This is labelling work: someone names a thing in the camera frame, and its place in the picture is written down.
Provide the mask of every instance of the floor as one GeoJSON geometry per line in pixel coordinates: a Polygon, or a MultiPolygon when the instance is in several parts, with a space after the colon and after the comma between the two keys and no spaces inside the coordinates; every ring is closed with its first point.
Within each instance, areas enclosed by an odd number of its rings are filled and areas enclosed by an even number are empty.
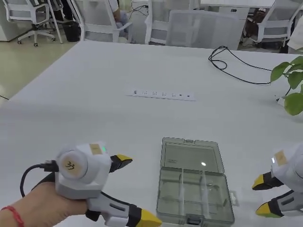
{"type": "Polygon", "coordinates": [[[11,98],[75,45],[63,42],[44,37],[38,38],[38,47],[33,38],[24,39],[21,45],[16,40],[0,42],[0,95],[11,98]]]}

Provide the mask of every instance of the red bracelet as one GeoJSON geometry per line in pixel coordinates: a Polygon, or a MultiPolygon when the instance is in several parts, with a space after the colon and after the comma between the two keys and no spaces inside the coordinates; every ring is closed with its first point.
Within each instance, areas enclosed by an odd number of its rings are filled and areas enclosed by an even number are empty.
{"type": "Polygon", "coordinates": [[[10,210],[13,213],[13,217],[14,217],[15,221],[18,223],[18,226],[24,227],[24,222],[22,221],[22,219],[21,219],[19,213],[16,211],[16,209],[13,208],[12,206],[7,206],[7,207],[2,208],[1,210],[6,210],[6,209],[10,210]]]}

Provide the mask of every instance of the white office chair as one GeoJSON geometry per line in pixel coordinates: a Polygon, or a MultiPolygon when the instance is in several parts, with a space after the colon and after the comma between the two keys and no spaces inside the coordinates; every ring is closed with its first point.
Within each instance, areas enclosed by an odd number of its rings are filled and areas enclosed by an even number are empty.
{"type": "Polygon", "coordinates": [[[203,10],[172,10],[169,17],[167,46],[215,49],[238,47],[235,36],[240,20],[235,15],[203,10]]]}
{"type": "Polygon", "coordinates": [[[49,34],[48,31],[38,30],[36,25],[42,23],[47,23],[49,21],[49,6],[48,4],[36,5],[34,1],[31,0],[3,0],[6,18],[10,22],[19,21],[31,21],[33,25],[33,30],[27,32],[25,35],[18,38],[18,43],[22,43],[22,39],[34,36],[34,46],[37,47],[37,36],[44,35],[51,37],[52,41],[55,41],[55,37],[49,34]]]}
{"type": "Polygon", "coordinates": [[[94,40],[114,43],[130,43],[132,23],[117,28],[108,0],[71,0],[72,10],[77,14],[81,28],[81,40],[94,40]],[[119,37],[120,31],[128,28],[128,39],[119,37]]]}
{"type": "Polygon", "coordinates": [[[199,9],[200,0],[148,0],[149,14],[145,20],[145,44],[165,44],[169,12],[174,9],[199,9]]]}
{"type": "Polygon", "coordinates": [[[250,37],[254,42],[286,41],[290,38],[293,19],[303,5],[303,0],[276,0],[261,23],[258,34],[250,37]]]}

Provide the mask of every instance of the black cable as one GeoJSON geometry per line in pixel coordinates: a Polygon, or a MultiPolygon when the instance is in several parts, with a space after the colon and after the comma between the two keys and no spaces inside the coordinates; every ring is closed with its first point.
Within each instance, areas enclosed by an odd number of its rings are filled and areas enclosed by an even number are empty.
{"type": "Polygon", "coordinates": [[[9,98],[6,98],[6,97],[4,97],[4,96],[1,96],[1,95],[0,95],[0,97],[1,97],[1,98],[4,98],[4,99],[6,99],[6,100],[9,100],[9,98]]]}
{"type": "Polygon", "coordinates": [[[286,92],[286,94],[285,94],[284,96],[288,95],[288,93],[290,92],[291,89],[292,89],[292,88],[289,87],[289,90],[286,92]]]}
{"type": "Polygon", "coordinates": [[[143,7],[144,7],[144,6],[138,6],[138,7],[136,7],[136,8],[133,8],[133,7],[132,7],[132,10],[129,11],[129,12],[127,12],[127,13],[131,13],[131,12],[137,10],[138,8],[142,9],[143,7]]]}
{"type": "Polygon", "coordinates": [[[143,7],[145,7],[145,5],[143,5],[143,6],[138,6],[138,7],[136,7],[136,8],[132,8],[131,11],[127,12],[127,13],[131,13],[131,15],[129,16],[129,19],[132,18],[132,15],[133,15],[134,12],[140,12],[142,15],[148,16],[148,15],[146,15],[145,13],[143,13],[143,12],[140,11],[143,7]]]}
{"type": "Polygon", "coordinates": [[[36,168],[44,169],[44,172],[58,172],[59,171],[59,167],[55,160],[46,161],[45,163],[33,165],[30,168],[28,168],[21,177],[20,192],[21,192],[22,197],[25,197],[24,188],[23,188],[25,178],[31,170],[36,169],[36,168]]]}
{"type": "Polygon", "coordinates": [[[38,165],[33,165],[31,166],[30,168],[28,168],[22,175],[22,178],[21,178],[21,182],[20,182],[20,192],[21,192],[21,196],[22,197],[25,197],[25,193],[24,193],[24,181],[25,181],[25,178],[27,176],[27,174],[33,170],[33,169],[36,169],[36,168],[43,168],[43,164],[38,164],[38,165]]]}
{"type": "Polygon", "coordinates": [[[271,71],[269,69],[265,69],[265,68],[262,68],[262,67],[258,67],[258,66],[254,66],[254,65],[250,65],[248,63],[246,63],[245,61],[241,60],[240,58],[238,58],[236,55],[234,55],[229,49],[227,46],[219,46],[217,49],[215,49],[212,54],[208,57],[208,60],[213,64],[213,66],[215,66],[218,70],[220,70],[221,72],[224,72],[225,74],[235,78],[235,79],[238,79],[238,80],[241,80],[243,82],[246,82],[246,83],[249,83],[249,84],[256,84],[256,85],[267,85],[267,84],[270,84],[270,82],[267,82],[267,83],[255,83],[255,82],[251,82],[251,81],[247,81],[247,80],[244,80],[244,79],[241,79],[239,77],[236,77],[226,71],[224,71],[225,69],[227,69],[227,63],[222,61],[222,60],[214,60],[213,57],[217,56],[218,54],[222,53],[223,51],[228,51],[229,53],[231,53],[236,59],[238,59],[239,61],[241,61],[242,63],[248,65],[248,66],[251,66],[253,68],[256,68],[256,69],[260,69],[260,70],[266,70],[266,71],[271,71]],[[224,67],[223,68],[220,68],[217,64],[215,64],[215,62],[221,62],[224,64],[224,67]]]}

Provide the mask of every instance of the power strip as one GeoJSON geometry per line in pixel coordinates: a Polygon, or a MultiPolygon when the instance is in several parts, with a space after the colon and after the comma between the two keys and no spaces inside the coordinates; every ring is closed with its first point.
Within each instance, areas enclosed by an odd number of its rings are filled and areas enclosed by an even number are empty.
{"type": "Polygon", "coordinates": [[[127,91],[126,95],[137,96],[137,97],[148,97],[148,98],[175,99],[175,100],[184,100],[184,101],[196,100],[193,93],[167,92],[167,91],[156,91],[156,90],[132,89],[127,91]]]}

